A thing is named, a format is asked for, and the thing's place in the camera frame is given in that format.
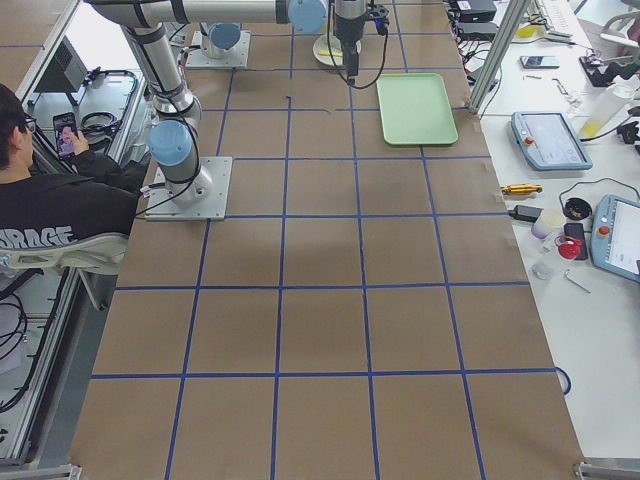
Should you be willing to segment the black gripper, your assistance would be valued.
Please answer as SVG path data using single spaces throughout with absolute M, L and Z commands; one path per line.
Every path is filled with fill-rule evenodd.
M 373 22 L 380 36 L 388 35 L 388 10 L 375 2 L 342 3 L 342 53 L 346 56 L 346 73 L 358 75 L 357 42 L 364 34 L 367 22 Z

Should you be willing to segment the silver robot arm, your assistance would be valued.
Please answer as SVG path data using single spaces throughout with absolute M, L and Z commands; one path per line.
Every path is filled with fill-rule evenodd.
M 240 26 L 231 22 L 201 23 L 201 49 L 211 58 L 220 58 L 241 38 Z
M 388 12 L 373 1 L 94 1 L 92 7 L 118 24 L 138 62 L 158 115 L 146 143 L 158 165 L 149 186 L 146 220 L 221 220 L 231 178 L 230 157 L 203 156 L 198 148 L 202 106 L 188 88 L 166 35 L 166 23 L 200 23 L 208 53 L 238 45 L 241 23 L 291 24 L 302 33 L 327 29 L 340 42 L 335 69 L 348 86 L 359 71 L 358 44 L 366 23 L 388 34 Z

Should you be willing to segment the person's hand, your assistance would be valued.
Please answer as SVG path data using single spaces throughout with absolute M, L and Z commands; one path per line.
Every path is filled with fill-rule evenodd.
M 69 137 L 74 147 L 75 156 L 79 156 L 89 150 L 89 143 L 82 131 L 77 131 L 76 133 L 71 131 Z

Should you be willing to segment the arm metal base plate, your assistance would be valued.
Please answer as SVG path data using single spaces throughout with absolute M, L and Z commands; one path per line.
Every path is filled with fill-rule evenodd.
M 148 221 L 223 220 L 226 216 L 232 174 L 231 157 L 201 157 L 200 170 L 192 183 L 167 182 L 164 172 L 156 168 L 155 183 L 142 216 Z
M 245 69 L 248 64 L 250 32 L 242 30 L 239 41 L 230 49 L 211 43 L 200 31 L 193 34 L 191 50 L 187 54 L 186 69 L 229 70 Z

